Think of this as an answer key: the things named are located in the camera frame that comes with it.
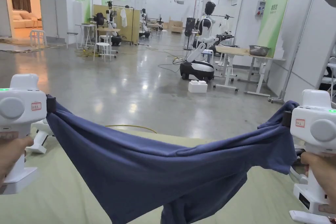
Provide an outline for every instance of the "electrical box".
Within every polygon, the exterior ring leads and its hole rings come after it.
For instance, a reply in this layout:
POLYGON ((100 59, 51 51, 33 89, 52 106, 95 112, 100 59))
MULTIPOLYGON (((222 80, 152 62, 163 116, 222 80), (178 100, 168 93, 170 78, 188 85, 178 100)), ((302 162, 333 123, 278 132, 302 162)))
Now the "electrical box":
POLYGON ((255 15, 262 17, 264 14, 266 2, 263 0, 259 0, 257 3, 257 9, 255 10, 255 15))

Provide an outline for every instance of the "white box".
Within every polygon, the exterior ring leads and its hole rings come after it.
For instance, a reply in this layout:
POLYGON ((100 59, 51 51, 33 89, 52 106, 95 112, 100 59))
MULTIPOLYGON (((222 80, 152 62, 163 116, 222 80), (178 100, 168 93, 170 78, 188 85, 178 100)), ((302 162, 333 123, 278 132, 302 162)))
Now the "white box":
POLYGON ((205 81, 190 81, 188 91, 190 93, 206 93, 208 84, 205 81))

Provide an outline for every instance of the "hand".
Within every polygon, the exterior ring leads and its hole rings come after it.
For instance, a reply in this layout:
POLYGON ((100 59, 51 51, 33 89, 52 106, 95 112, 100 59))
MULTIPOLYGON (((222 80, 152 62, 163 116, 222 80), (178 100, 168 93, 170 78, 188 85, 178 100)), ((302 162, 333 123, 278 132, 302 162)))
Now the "hand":
POLYGON ((336 206, 336 155, 322 157, 304 152, 301 154, 301 163, 311 168, 317 182, 330 199, 331 205, 336 206))
POLYGON ((16 161, 25 153, 25 148, 33 144, 34 140, 31 137, 0 140, 0 187, 16 161))

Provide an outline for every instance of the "metal bowl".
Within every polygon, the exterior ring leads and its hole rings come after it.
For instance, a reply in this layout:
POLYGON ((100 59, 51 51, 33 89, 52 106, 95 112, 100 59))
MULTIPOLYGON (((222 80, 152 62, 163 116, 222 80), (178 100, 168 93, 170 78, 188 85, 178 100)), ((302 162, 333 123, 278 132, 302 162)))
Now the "metal bowl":
POLYGON ((250 54, 255 56, 266 56, 270 48, 265 46, 250 45, 250 54))

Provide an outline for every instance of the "blue cloth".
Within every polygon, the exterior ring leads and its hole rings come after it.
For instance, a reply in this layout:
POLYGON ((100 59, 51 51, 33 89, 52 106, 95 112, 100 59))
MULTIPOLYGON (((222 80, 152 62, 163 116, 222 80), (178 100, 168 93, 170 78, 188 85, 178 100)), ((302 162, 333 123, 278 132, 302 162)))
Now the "blue cloth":
POLYGON ((89 122, 57 104, 47 121, 113 224, 164 206, 162 224, 186 224, 220 210, 261 166, 284 174, 296 160, 287 102, 256 131, 193 148, 163 143, 89 122))

